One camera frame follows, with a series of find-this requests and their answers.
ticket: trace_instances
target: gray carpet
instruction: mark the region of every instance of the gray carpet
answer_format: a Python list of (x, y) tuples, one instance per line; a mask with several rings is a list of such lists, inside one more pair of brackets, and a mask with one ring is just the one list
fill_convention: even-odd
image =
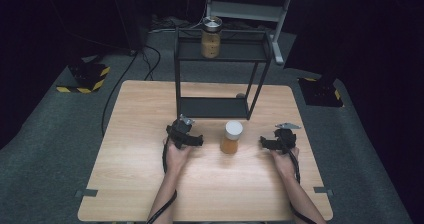
[[(149, 36), (148, 45), (161, 54), (154, 80), (174, 80), (173, 36)], [(294, 39), (282, 33), (280, 48), (285, 56)], [(145, 54), (151, 63), (156, 62), (153, 51), (146, 49)], [(111, 71), (96, 93), (59, 93), (52, 83), (19, 134), (0, 150), (0, 223), (80, 223), (81, 198), (75, 193), (87, 185), (102, 141), (103, 108), (132, 59), (120, 51), (107, 55), (102, 63)], [(222, 65), (222, 69), (187, 65), (182, 80), (243, 83), (250, 71), (238, 64)], [(142, 80), (147, 72), (139, 53), (121, 82)], [(333, 192), (330, 223), (411, 223), (343, 84), (335, 83), (343, 108), (307, 106), (298, 77), (319, 76), (272, 63), (265, 84), (288, 85), (294, 92), (325, 187)], [(104, 128), (119, 87), (106, 109)]]

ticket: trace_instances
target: person's left hand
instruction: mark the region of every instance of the person's left hand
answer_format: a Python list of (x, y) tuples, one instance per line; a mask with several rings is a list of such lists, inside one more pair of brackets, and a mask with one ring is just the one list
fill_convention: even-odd
[[(163, 140), (163, 144), (166, 145), (166, 138)], [(179, 174), (187, 162), (188, 155), (192, 149), (192, 146), (186, 146), (178, 149), (175, 146), (175, 142), (170, 138), (168, 141), (168, 151), (166, 153), (167, 172), (175, 172)]]

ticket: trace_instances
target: jar lid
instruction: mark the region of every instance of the jar lid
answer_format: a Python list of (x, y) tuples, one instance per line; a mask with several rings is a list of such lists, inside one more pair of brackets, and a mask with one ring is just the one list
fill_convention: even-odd
[(222, 20), (216, 16), (203, 18), (203, 30), (207, 32), (219, 32), (222, 29)]
[(225, 136), (230, 140), (238, 140), (243, 132), (243, 125), (238, 121), (229, 121), (225, 125)]

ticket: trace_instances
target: shelf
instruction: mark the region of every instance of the shelf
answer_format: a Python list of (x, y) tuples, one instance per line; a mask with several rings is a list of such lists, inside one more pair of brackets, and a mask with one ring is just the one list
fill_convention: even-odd
[(213, 1), (211, 16), (278, 22), (282, 7)]
[(246, 119), (248, 107), (245, 98), (181, 97), (180, 113), (194, 118)]
[[(201, 29), (177, 28), (175, 33), (174, 61), (177, 116), (184, 114), (190, 118), (240, 118), (249, 120), (271, 63), (272, 44), (269, 34), (265, 31), (222, 30), (219, 55), (215, 58), (205, 58), (201, 54)], [(181, 96), (180, 67), (184, 61), (253, 64), (250, 81), (244, 97)], [(265, 67), (249, 109), (246, 97), (249, 96), (257, 67), (260, 63), (264, 64)]]
[(180, 61), (267, 62), (271, 56), (271, 42), (264, 31), (221, 32), (221, 47), (216, 58), (201, 54), (201, 30), (180, 29), (176, 45), (176, 59)]

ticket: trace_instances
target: cup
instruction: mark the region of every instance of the cup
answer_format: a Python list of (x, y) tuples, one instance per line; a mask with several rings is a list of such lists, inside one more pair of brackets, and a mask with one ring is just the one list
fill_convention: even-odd
[(238, 139), (243, 132), (243, 125), (238, 121), (229, 121), (225, 125), (225, 135), (221, 142), (221, 151), (234, 154), (238, 149)]

